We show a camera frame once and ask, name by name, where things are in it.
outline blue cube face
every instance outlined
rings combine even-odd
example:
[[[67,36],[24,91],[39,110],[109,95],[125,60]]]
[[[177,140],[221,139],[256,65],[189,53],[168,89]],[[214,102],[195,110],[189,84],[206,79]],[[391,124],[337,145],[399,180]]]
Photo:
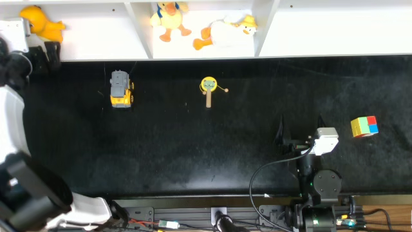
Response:
[[[369,130],[371,133],[378,133],[378,125],[370,125]]]

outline red cube face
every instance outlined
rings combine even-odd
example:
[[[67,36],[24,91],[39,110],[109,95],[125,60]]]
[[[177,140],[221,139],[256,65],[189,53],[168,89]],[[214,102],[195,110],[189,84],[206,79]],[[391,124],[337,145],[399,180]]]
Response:
[[[367,117],[367,119],[368,119],[368,125],[375,125],[376,124],[375,116],[369,116],[369,117]]]

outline orange beak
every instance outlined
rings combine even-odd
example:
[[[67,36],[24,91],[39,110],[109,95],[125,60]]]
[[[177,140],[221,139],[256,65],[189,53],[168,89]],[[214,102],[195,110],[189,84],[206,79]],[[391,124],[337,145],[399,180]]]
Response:
[[[167,4],[165,10],[171,16],[174,16],[176,13],[176,7],[174,6],[174,3]]]

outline wooden handle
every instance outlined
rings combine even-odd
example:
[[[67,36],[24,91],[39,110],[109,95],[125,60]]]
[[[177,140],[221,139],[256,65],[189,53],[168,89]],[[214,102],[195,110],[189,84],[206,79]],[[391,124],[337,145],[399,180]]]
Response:
[[[207,89],[206,91],[206,108],[212,107],[212,91]]]

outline white plush duck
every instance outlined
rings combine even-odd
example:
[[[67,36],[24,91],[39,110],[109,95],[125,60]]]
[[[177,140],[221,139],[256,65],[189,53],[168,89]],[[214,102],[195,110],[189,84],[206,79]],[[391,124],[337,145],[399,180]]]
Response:
[[[242,45],[255,34],[257,27],[255,19],[251,15],[246,15],[239,24],[215,21],[210,27],[201,31],[203,40],[195,39],[193,47],[200,50],[204,46],[212,44],[219,47]]]

